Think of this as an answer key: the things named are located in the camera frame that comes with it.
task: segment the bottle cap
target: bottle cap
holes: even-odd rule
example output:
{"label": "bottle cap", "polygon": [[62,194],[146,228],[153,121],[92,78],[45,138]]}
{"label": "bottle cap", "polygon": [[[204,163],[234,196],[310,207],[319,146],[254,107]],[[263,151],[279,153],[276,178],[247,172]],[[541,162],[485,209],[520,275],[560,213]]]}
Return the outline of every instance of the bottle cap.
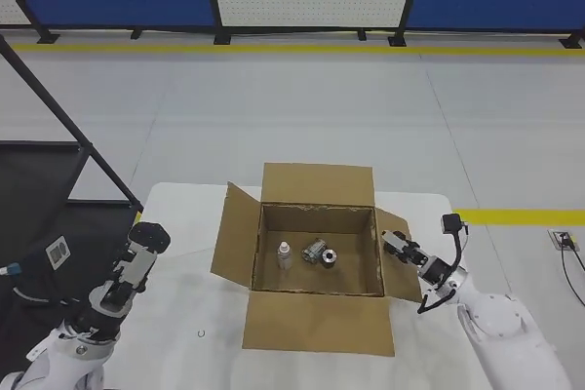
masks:
{"label": "bottle cap", "polygon": [[289,246],[289,243],[287,243],[286,241],[282,241],[282,244],[280,244],[280,252],[282,254],[286,254],[290,251],[291,251],[291,246]]}

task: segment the white table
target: white table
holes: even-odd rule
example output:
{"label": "white table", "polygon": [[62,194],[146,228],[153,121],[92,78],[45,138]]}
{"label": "white table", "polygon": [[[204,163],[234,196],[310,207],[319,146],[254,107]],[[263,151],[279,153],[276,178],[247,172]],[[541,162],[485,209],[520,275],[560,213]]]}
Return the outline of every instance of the white table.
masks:
{"label": "white table", "polygon": [[[259,199],[259,187],[244,187]],[[226,186],[160,183],[141,220],[161,223],[172,244],[122,326],[106,364],[106,388],[137,389],[489,389],[454,307],[422,316],[394,299],[395,358],[243,350],[249,294],[210,273]],[[454,259],[440,217],[442,195],[377,192],[376,204],[404,217],[429,254]]]}

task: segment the white floor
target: white floor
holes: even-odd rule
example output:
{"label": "white floor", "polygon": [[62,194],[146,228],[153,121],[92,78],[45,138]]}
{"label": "white floor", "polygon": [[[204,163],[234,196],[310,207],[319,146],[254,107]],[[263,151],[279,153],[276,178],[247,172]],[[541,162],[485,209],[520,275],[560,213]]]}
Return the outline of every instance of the white floor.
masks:
{"label": "white floor", "polygon": [[[373,166],[377,189],[455,208],[585,209],[585,58],[22,57],[143,201],[160,181],[259,185],[263,162],[296,161]],[[69,134],[0,59],[0,139],[15,138]],[[73,196],[119,197],[96,168]],[[546,229],[477,226],[466,255],[480,289],[525,301],[585,389],[585,311]]]}

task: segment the open cardboard box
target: open cardboard box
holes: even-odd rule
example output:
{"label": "open cardboard box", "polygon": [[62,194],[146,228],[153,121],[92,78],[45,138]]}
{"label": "open cardboard box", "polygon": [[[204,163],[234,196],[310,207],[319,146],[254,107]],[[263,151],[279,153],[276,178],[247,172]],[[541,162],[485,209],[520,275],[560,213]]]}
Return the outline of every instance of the open cardboard box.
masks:
{"label": "open cardboard box", "polygon": [[[251,290],[243,348],[394,356],[390,297],[421,294],[415,267],[383,250],[383,230],[410,234],[374,206],[371,168],[267,163],[261,202],[228,183],[211,272]],[[302,259],[316,238],[336,251],[333,268]]]}

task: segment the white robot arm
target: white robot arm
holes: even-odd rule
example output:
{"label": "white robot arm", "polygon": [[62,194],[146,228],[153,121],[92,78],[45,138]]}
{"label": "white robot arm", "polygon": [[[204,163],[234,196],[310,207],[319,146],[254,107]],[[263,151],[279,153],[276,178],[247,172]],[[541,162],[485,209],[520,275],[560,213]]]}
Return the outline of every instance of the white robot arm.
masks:
{"label": "white robot arm", "polygon": [[418,313],[443,303],[458,305],[461,326],[494,390],[571,389],[552,345],[518,299],[477,291],[472,277],[458,265],[458,260],[448,265],[422,251],[401,232],[384,231],[382,238],[386,251],[400,261],[414,264],[418,276],[440,299],[425,306],[425,295]]}
{"label": "white robot arm", "polygon": [[158,254],[171,239],[157,223],[133,226],[128,242],[106,282],[89,294],[88,304],[67,318],[28,353],[26,372],[13,372],[0,390],[102,390],[102,365],[119,339],[119,328],[132,308]]}

